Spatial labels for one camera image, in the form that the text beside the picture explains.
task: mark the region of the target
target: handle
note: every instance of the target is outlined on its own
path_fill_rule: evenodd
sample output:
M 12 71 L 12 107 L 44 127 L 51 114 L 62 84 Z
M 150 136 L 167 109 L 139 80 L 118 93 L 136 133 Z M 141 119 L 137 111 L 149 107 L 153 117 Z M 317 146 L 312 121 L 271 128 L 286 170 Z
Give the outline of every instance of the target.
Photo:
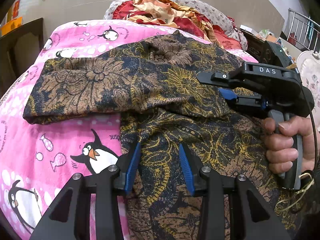
M 289 121 L 293 115 L 287 113 L 283 115 L 280 111 L 270 110 L 268 112 L 268 117 L 271 117 L 276 122 L 275 133 L 280 134 L 279 131 L 279 123 L 284 121 Z M 287 172 L 279 174 L 279 177 L 282 181 L 282 187 L 286 189 L 295 189 L 299 190 L 301 186 L 300 178 L 301 175 L 301 165 L 302 165 L 302 156 L 303 156 L 303 147 L 302 147 L 302 136 L 300 134 L 296 134 L 292 136 L 293 145 L 292 148 L 297 149 L 298 158 L 295 159 L 292 163 L 292 167 Z
M 96 239 L 124 240 L 119 216 L 117 195 L 112 192 L 112 182 L 119 168 L 101 171 L 96 179 Z

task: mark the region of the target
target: red decoration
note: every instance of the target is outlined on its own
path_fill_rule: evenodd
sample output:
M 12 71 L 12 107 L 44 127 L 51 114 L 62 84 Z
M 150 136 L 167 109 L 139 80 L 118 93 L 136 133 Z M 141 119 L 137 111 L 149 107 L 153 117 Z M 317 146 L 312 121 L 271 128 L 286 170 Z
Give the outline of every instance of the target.
M 16 1 L 12 10 L 12 18 L 15 18 L 18 16 L 19 12 L 19 5 L 20 5 L 20 0 Z

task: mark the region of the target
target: yellow sign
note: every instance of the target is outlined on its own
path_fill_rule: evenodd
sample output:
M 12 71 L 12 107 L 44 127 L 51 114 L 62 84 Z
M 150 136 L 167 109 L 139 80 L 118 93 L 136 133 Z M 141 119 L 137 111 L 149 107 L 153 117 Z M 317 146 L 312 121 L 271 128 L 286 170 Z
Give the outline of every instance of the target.
M 3 25 L 1 28 L 2 36 L 6 35 L 8 32 L 18 28 L 22 24 L 22 17 L 13 19 L 7 24 Z

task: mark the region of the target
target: rubber band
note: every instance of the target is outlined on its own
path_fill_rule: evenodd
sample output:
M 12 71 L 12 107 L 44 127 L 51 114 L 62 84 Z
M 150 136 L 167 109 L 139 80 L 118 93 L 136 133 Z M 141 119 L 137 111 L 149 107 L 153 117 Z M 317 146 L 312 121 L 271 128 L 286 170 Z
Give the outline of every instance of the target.
M 303 176 L 305 176 L 305 175 L 308 175 L 308 176 L 311 178 L 311 181 L 310 181 L 307 185 L 305 185 L 301 190 L 295 192 L 292 197 L 289 197 L 289 198 L 280 200 L 280 201 L 276 204 L 276 206 L 275 206 L 275 211 L 276 211 L 276 212 L 281 213 L 281 212 L 287 211 L 287 210 L 289 210 L 290 208 L 292 208 L 295 204 L 297 204 L 297 203 L 303 198 L 303 196 L 305 195 L 305 193 L 307 192 L 307 190 L 308 190 L 312 185 L 314 185 L 315 180 L 312 178 L 312 176 L 311 176 L 310 173 L 307 173 L 307 172 L 306 172 L 306 173 L 304 173 L 304 174 L 301 174 L 301 175 L 299 176 L 299 178 L 301 178 L 301 177 L 303 177 Z M 296 195 L 299 195 L 300 193 L 302 193 L 302 195 L 301 195 L 300 198 L 299 198 L 296 202 L 294 202 L 293 204 L 289 205 L 288 207 L 286 207 L 286 208 L 284 208 L 284 209 L 279 209 L 279 208 L 277 207 L 280 203 L 286 203 L 286 202 L 288 202 L 289 200 L 291 200 L 292 198 L 294 198 Z

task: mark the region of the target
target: pink blanket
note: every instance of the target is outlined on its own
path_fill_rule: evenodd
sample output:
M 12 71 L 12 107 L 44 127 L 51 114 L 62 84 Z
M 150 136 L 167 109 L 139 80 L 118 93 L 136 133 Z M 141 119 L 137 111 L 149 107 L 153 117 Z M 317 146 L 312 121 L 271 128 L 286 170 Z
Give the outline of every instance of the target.
M 121 155 L 119 114 L 50 125 L 30 125 L 22 118 L 44 62 L 54 57 L 96 57 L 117 46 L 174 31 L 123 20 L 66 23 L 55 29 L 35 63 L 9 89 L 0 105 L 0 208 L 22 240 L 30 238 L 41 216 L 74 173 L 85 176 L 99 173 L 115 164 L 116 156 Z M 99 164 L 86 166 L 81 161 L 90 154 L 100 158 Z M 118 200 L 124 239 L 129 239 L 124 200 L 121 197 Z M 94 202 L 92 197 L 91 225 L 95 220 Z M 95 228 L 90 231 L 91 239 L 95 239 Z

